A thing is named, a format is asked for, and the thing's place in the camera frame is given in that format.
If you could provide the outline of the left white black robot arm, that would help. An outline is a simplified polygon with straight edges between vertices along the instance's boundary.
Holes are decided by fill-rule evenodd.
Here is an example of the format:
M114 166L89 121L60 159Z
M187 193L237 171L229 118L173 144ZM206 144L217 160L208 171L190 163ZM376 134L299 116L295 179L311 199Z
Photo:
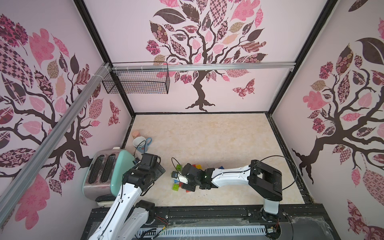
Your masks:
M139 201L165 173L161 157L144 153L133 168L124 173L118 195L90 240L131 240L154 214L155 204Z

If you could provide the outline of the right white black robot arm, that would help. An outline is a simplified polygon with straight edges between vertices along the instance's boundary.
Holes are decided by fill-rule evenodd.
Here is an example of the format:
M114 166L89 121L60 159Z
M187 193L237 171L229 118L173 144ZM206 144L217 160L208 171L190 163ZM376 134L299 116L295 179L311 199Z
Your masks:
M182 183L182 188L194 192L196 187L211 190L229 185L247 185L264 198L263 211L269 215L279 213L279 205L283 200L281 171L263 163L252 160L248 166L234 169L206 170L187 164L179 173L172 173L174 180Z

